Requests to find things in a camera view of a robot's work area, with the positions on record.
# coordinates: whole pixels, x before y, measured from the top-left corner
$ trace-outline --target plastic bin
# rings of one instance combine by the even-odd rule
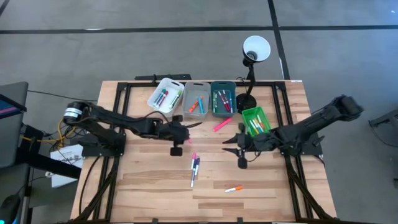
[[[159,107],[156,107],[154,105],[155,100],[158,98],[159,94],[162,92],[163,89],[166,89],[166,91],[168,91],[167,96],[162,102],[162,104]],[[180,90],[184,91],[183,84],[174,81],[170,78],[164,78],[162,79],[162,81],[160,81],[154,93],[149,97],[147,103],[151,108],[153,108],[156,111],[162,112],[166,117],[169,118],[173,116],[176,107],[181,102],[181,99],[183,97],[183,93],[181,93],[181,96],[178,98],[176,104],[174,104],[174,107],[170,108],[170,105],[173,102],[174,97],[178,94],[178,91]]]
[[[236,84],[235,82],[231,82],[231,81],[215,81],[211,83],[211,111],[213,112],[213,116],[217,117],[217,118],[230,118],[232,116],[234,116],[234,114],[236,113]],[[223,94],[223,90],[226,93],[226,96],[228,97],[228,102],[230,101],[230,99],[232,100],[232,113],[231,111],[227,111],[226,108],[224,107],[224,103],[223,100],[220,98],[220,95],[218,94],[218,92],[220,91],[221,94],[224,96]],[[217,103],[217,109],[215,110],[214,107],[214,102],[213,102],[213,98],[214,98],[214,93],[217,94],[216,97],[216,103]]]
[[[202,105],[203,112],[200,112],[199,105],[192,111],[189,109],[196,102],[198,97],[203,96]],[[184,97],[182,101],[182,114],[185,118],[195,118],[204,120],[209,111],[209,100],[210,100],[210,84],[203,82],[187,82],[185,84]]]
[[[250,120],[253,120],[254,118],[257,118],[257,115],[260,116],[261,123],[264,125],[264,132],[268,133],[269,130],[271,130],[271,126],[269,125],[268,119],[264,111],[262,110],[262,107],[258,106],[255,108],[251,108],[248,110],[242,111],[242,116],[243,116],[243,122],[244,125],[246,125],[246,130],[251,136],[257,135],[255,130],[253,129],[253,126],[250,124]]]

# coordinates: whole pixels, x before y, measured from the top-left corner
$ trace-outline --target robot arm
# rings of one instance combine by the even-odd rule
[[[247,167],[247,162],[244,159],[245,152],[273,151],[279,148],[287,155],[296,156],[300,145],[308,141],[312,134],[335,121],[352,121],[358,118],[362,111],[363,108],[352,97],[341,95],[324,106],[319,112],[297,124],[274,128],[269,133],[261,133],[254,138],[246,135],[244,126],[240,126],[241,133],[224,142],[237,143],[240,149],[225,150],[235,152],[239,158],[243,158],[238,163],[242,169]]]
[[[124,144],[124,141],[121,140],[124,138],[123,133],[106,129],[98,122],[128,129],[142,138],[173,141],[172,156],[182,155],[182,149],[177,146],[183,144],[184,140],[189,138],[188,128],[200,124],[183,126],[180,123],[182,121],[181,116],[174,116],[172,121],[167,123],[164,123],[160,118],[148,118],[148,115],[142,118],[132,118],[82,101],[68,104],[63,121],[70,126],[77,126],[89,131],[90,134],[98,138],[101,147],[108,149]]]

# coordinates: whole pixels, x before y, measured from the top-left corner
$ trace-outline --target computer screen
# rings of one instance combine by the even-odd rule
[[[0,119],[20,114],[25,111],[25,106],[22,106],[12,99],[0,94]]]

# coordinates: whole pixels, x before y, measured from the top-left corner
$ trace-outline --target lamp base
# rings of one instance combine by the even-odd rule
[[[256,99],[252,95],[242,93],[236,97],[236,108],[238,109],[238,113],[240,114],[242,113],[242,111],[254,108],[256,106]]]

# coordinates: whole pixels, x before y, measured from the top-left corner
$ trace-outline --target white lamp shade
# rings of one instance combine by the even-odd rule
[[[271,47],[266,39],[253,35],[244,41],[243,53],[249,61],[262,62],[271,54]]]

